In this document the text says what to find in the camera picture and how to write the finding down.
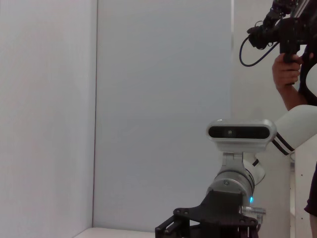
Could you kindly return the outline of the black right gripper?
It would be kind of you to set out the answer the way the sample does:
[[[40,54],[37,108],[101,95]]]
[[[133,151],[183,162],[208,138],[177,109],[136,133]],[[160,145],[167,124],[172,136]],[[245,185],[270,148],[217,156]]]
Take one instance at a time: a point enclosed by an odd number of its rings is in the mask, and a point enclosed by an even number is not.
[[[242,215],[242,194],[210,191],[200,205],[177,208],[155,238],[259,238],[256,219]]]

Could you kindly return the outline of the bare operator hand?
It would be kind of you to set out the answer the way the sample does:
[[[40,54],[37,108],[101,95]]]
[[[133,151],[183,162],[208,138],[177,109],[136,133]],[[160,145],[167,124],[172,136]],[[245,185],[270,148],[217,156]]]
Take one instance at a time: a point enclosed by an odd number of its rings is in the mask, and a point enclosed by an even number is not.
[[[292,55],[291,62],[284,61],[285,53],[280,54],[272,66],[273,81],[277,89],[293,85],[298,81],[302,58],[298,55]]]

